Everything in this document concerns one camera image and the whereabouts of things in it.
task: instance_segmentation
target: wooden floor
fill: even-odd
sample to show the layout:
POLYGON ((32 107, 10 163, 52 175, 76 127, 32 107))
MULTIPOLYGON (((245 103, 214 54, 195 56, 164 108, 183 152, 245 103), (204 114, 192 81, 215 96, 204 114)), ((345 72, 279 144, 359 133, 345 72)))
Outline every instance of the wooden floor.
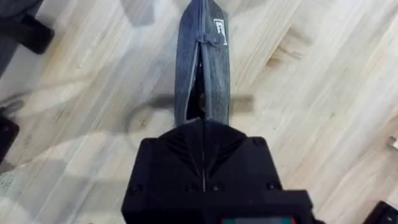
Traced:
MULTIPOLYGON (((286 189, 327 223, 398 206, 398 1, 217 0, 230 16, 231 125, 267 139, 286 189)), ((189 0, 46 0, 39 57, 19 47, 0 103, 22 100, 1 166, 1 223, 124 223, 142 138, 173 126, 189 0)))

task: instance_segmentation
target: screw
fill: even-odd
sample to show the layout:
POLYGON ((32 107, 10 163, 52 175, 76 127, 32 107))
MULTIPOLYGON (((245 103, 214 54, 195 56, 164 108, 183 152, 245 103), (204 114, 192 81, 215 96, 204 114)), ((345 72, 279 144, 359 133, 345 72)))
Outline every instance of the screw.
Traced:
POLYGON ((254 138, 253 143, 256 146, 264 146, 266 144, 266 140, 264 140, 263 138, 254 138))
POLYGON ((270 182, 267 184, 268 190, 280 190, 282 187, 277 182, 270 182))
POLYGON ((138 185, 132 186, 132 187, 130 188, 130 192, 131 192, 131 194, 133 194, 133 195, 137 195, 137 194, 139 194, 139 193, 142 192, 142 189, 143 189, 142 185, 141 185, 141 184, 138 184, 138 185))
POLYGON ((219 192, 223 190, 223 186, 221 184, 215 184, 211 187, 211 190, 214 192, 219 192))

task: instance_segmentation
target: dark gray textured material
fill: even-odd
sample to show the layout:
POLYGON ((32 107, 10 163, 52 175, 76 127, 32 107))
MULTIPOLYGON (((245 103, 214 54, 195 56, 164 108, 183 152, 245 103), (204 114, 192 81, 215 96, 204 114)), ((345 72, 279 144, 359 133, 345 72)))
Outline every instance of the dark gray textured material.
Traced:
POLYGON ((190 90, 195 82, 198 59, 203 62, 205 113, 207 119, 229 123, 228 16, 214 0, 193 0, 183 13, 177 45, 175 123, 187 122, 190 90), (216 21, 223 21, 224 35, 216 21))

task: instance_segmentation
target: black plastic part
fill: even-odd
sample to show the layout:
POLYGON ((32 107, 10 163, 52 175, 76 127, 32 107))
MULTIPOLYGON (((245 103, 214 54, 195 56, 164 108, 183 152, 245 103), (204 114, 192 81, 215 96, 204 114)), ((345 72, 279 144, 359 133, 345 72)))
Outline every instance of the black plastic part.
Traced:
POLYGON ((19 132, 19 126, 0 116, 0 163, 5 158, 19 132))
POLYGON ((208 223, 223 218, 313 218, 304 190, 282 190, 263 138, 197 119, 141 142, 122 213, 126 223, 208 223))
POLYGON ((396 224, 398 223, 398 210, 386 202, 379 202, 364 224, 396 224))
POLYGON ((14 39, 37 54, 43 54, 54 38, 54 31, 27 14, 21 23, 1 19, 0 35, 14 39))

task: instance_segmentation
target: printed logo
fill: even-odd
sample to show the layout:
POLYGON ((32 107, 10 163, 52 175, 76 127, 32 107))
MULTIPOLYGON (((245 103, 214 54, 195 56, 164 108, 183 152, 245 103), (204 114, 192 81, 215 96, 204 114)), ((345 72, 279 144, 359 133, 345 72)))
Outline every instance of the printed logo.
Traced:
POLYGON ((228 45, 228 43, 226 41, 224 20, 223 19, 214 19, 214 24, 216 25, 217 32, 224 36, 224 45, 228 45))

